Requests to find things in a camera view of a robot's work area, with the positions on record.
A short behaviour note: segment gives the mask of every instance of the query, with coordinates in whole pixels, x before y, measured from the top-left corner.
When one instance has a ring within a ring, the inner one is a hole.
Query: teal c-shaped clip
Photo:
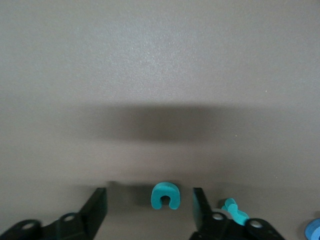
[[[176,185],[171,182],[160,182],[154,186],[151,194],[151,205],[154,209],[161,209],[162,197],[169,197],[169,207],[176,210],[180,206],[180,191]]]
[[[248,214],[244,211],[238,210],[238,205],[233,198],[228,198],[222,209],[228,211],[232,215],[233,220],[239,225],[244,226],[246,221],[249,219]]]

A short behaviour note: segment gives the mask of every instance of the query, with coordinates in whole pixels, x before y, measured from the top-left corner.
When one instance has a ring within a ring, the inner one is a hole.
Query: teal plastic piece
[[[170,198],[169,207],[176,210],[180,206],[180,191],[176,185],[171,182],[160,182],[154,186],[151,194],[151,205],[154,209],[161,209],[162,197]]]
[[[228,211],[232,215],[233,220],[239,225],[244,226],[246,221],[249,219],[248,214],[244,211],[238,210],[238,205],[233,198],[228,198],[222,209]]]

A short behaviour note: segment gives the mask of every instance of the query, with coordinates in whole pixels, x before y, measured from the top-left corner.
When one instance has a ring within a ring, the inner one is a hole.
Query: black mechanical part
[[[20,221],[0,240],[93,240],[107,214],[107,190],[97,188],[79,212],[63,215],[42,227],[38,220]]]
[[[212,211],[202,188],[193,189],[193,216],[197,231],[190,240],[285,240],[265,220],[251,218],[242,226]]]

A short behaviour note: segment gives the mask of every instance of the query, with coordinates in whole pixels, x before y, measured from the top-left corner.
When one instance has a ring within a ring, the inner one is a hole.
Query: gray surface
[[[1,1],[0,232],[110,186],[106,239],[187,239],[191,187],[320,217],[320,1]],[[180,184],[181,208],[151,209]]]

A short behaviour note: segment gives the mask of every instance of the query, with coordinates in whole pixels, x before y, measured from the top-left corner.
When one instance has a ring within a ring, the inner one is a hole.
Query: blue round object
[[[306,226],[304,234],[308,240],[320,240],[320,218],[310,222]]]

